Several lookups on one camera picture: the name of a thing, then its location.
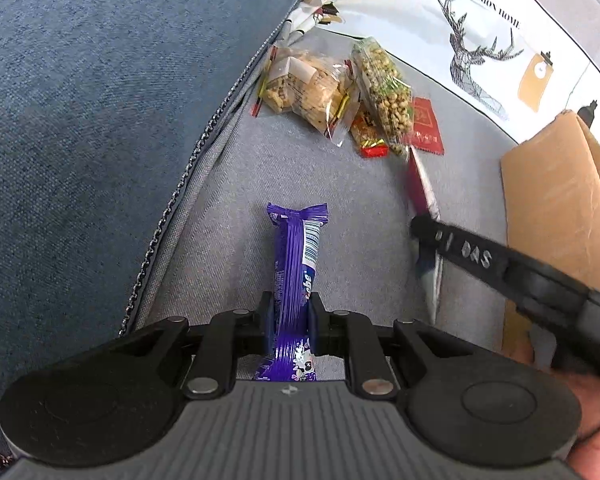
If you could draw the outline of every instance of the human hand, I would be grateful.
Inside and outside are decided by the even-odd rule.
[[[531,341],[528,338],[520,340],[509,357],[532,365],[534,350]],[[567,463],[584,480],[600,480],[600,378],[555,370],[550,373],[567,384],[582,409],[578,442],[571,449]]]

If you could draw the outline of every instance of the blue fabric cushion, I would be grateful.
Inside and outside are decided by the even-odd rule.
[[[116,335],[193,145],[294,1],[0,0],[0,395]]]

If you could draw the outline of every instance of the barcode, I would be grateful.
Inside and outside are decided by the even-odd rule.
[[[304,224],[304,251],[302,252],[302,264],[315,270],[318,259],[318,243],[320,242],[320,227],[322,222],[305,220]]]

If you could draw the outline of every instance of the deer antlers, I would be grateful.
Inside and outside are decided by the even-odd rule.
[[[464,13],[460,18],[456,20],[456,13],[451,10],[451,2],[454,0],[445,0],[443,3],[442,0],[438,0],[440,7],[442,8],[442,13],[445,15],[446,20],[449,25],[451,25],[451,30],[453,31],[454,36],[459,41],[459,46],[466,51],[470,57],[472,58],[472,63],[474,64],[482,64],[484,63],[484,58],[489,57],[490,59],[495,59],[496,61],[506,61],[507,59],[513,59],[516,56],[519,56],[524,52],[524,48],[520,49],[516,53],[512,54],[514,45],[513,45],[513,29],[509,29],[509,34],[511,38],[511,42],[509,46],[505,49],[500,49],[496,52],[496,45],[498,43],[498,37],[493,40],[493,44],[490,48],[485,46],[478,46],[475,50],[466,50],[464,48],[464,20],[466,19],[466,13]]]
[[[470,50],[469,54],[471,56],[489,57],[490,59],[495,59],[496,61],[506,61],[507,59],[513,59],[514,57],[519,56],[520,54],[522,54],[524,52],[524,48],[520,49],[515,54],[512,54],[513,48],[514,48],[513,47],[513,29],[512,28],[509,29],[509,34],[510,34],[511,42],[509,43],[509,46],[507,48],[500,49],[496,53],[496,44],[498,43],[498,37],[496,36],[496,38],[493,40],[493,44],[491,45],[491,48],[487,48],[485,46],[479,46],[475,50]]]
[[[459,40],[464,38],[464,20],[466,19],[466,13],[464,13],[458,20],[456,20],[456,13],[451,10],[451,2],[454,0],[445,0],[445,3],[442,3],[442,0],[438,0],[440,7],[442,7],[442,13],[445,15],[446,20],[449,25],[451,25],[451,30],[454,35],[458,37]]]

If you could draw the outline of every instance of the cardboard box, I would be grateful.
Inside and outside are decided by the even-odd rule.
[[[500,161],[507,243],[600,291],[600,145],[565,111]],[[508,304],[503,350],[528,330]]]

